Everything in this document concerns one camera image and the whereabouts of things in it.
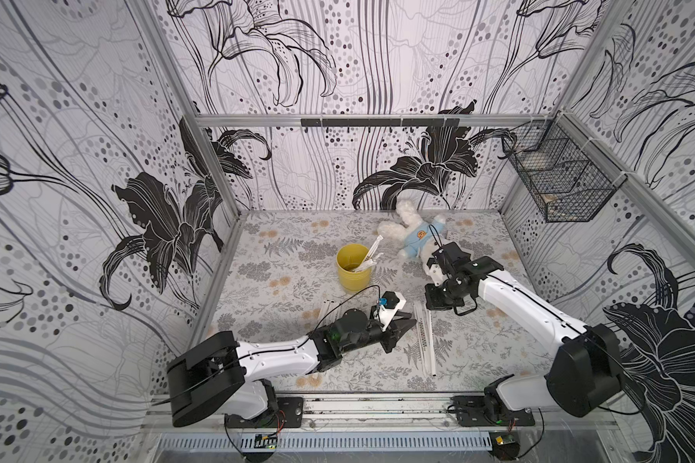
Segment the white straw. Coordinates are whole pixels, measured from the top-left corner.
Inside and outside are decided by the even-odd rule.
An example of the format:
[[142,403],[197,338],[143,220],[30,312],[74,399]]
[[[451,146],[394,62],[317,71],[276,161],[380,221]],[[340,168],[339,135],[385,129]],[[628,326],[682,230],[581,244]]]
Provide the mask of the white straw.
[[330,300],[322,301],[322,306],[320,306],[320,318],[325,316],[331,309],[332,302]]
[[418,349],[419,349],[419,356],[420,356],[420,365],[422,369],[424,370],[426,368],[426,360],[425,360],[425,349],[426,349],[426,336],[425,336],[425,316],[423,314],[423,306],[420,302],[416,301],[413,303],[413,309],[414,309],[414,315],[417,320],[416,324],[416,331],[417,331],[417,341],[418,341]]
[[434,332],[432,331],[432,313],[425,312],[425,336],[426,336],[426,353],[427,365],[430,376],[436,376],[436,352],[434,351]]

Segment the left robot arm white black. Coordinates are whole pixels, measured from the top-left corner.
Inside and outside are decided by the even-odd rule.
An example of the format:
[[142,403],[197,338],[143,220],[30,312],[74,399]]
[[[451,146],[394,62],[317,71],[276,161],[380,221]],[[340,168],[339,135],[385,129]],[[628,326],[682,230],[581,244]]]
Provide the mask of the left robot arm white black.
[[245,343],[219,332],[167,366],[172,424],[184,428],[217,411],[253,421],[276,411],[270,379],[326,372],[355,350],[380,345],[390,353],[416,325],[398,311],[388,324],[359,310],[348,310],[313,333],[281,343]]

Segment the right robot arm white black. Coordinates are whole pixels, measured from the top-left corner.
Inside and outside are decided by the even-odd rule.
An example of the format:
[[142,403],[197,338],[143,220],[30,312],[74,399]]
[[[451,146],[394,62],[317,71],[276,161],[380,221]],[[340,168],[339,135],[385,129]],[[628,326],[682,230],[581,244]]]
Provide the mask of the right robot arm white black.
[[431,278],[430,311],[465,316],[465,300],[484,300],[524,328],[552,356],[545,374],[500,378],[486,386],[484,411],[511,422],[515,412],[556,406],[582,418],[623,390],[625,369],[615,333],[554,308],[489,256],[473,259],[455,242],[426,245],[420,262]]

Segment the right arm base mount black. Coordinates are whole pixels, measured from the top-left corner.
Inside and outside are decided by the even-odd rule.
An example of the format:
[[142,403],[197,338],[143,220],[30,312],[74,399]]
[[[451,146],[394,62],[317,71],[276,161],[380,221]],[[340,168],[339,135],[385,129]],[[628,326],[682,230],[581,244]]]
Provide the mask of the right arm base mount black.
[[503,426],[507,430],[516,426],[534,426],[536,420],[530,410],[509,409],[497,393],[497,387],[512,377],[513,374],[510,374],[495,380],[486,386],[482,395],[454,395],[446,412],[454,415],[458,425],[463,428],[474,428],[483,424]]

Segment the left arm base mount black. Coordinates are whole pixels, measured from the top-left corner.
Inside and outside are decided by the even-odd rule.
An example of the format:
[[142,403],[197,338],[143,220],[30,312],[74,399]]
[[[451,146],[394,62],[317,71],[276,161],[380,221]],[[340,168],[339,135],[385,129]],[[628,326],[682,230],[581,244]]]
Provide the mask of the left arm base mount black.
[[245,383],[220,408],[229,428],[300,428],[303,397],[276,395],[266,381]]

